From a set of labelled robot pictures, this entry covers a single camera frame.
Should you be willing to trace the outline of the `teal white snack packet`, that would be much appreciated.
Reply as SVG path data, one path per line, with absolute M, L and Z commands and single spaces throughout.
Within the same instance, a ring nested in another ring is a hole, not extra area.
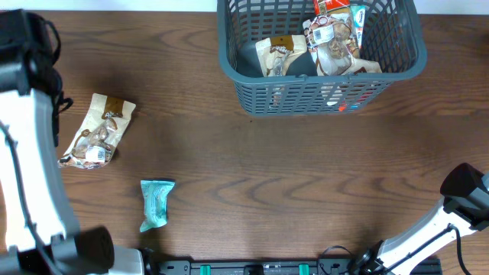
M 144 220 L 140 232 L 160 228 L 168 223 L 167 197 L 176 183 L 172 180 L 142 180 L 144 198 Z

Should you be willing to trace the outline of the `beige brown snack bag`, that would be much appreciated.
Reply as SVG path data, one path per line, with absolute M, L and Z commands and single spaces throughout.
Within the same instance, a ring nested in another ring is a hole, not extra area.
M 303 33 L 318 76 L 382 73 L 378 62 L 360 58 L 350 12 L 308 19 Z

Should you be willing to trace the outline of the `red San Remo spaghetti pack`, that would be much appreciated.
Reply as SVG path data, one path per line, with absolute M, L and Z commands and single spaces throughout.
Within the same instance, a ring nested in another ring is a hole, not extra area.
M 347 13 L 350 9 L 349 0 L 313 0 L 316 15 Z

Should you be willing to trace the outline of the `blue Kleenex tissue pack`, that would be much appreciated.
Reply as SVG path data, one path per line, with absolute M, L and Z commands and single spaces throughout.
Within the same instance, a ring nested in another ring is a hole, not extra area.
M 350 10 L 353 20 L 353 26 L 355 29 L 355 35 L 358 42 L 358 48 L 361 49 L 364 23 L 366 18 L 366 7 L 364 5 L 351 5 Z

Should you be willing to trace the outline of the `grey plastic lattice basket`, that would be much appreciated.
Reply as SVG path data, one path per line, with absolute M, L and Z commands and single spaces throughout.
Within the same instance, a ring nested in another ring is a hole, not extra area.
M 412 1 L 219 0 L 219 61 L 250 115 L 347 113 L 427 61 Z

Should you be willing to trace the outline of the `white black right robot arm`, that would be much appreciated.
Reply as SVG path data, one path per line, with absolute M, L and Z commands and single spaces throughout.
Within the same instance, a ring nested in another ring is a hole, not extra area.
M 458 263 L 469 271 L 461 254 L 461 238 L 488 228 L 488 175 L 469 163 L 459 164 L 444 179 L 442 198 L 405 232 L 379 241 L 351 262 L 351 274 L 409 274 L 426 258 L 456 242 Z

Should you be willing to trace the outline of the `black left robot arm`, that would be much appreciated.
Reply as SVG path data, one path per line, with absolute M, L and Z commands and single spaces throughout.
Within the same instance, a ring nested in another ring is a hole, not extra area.
M 1 14 L 3 274 L 142 274 L 139 250 L 113 244 L 105 227 L 81 229 L 56 149 L 60 113 L 72 105 L 55 70 L 53 23 L 22 9 Z

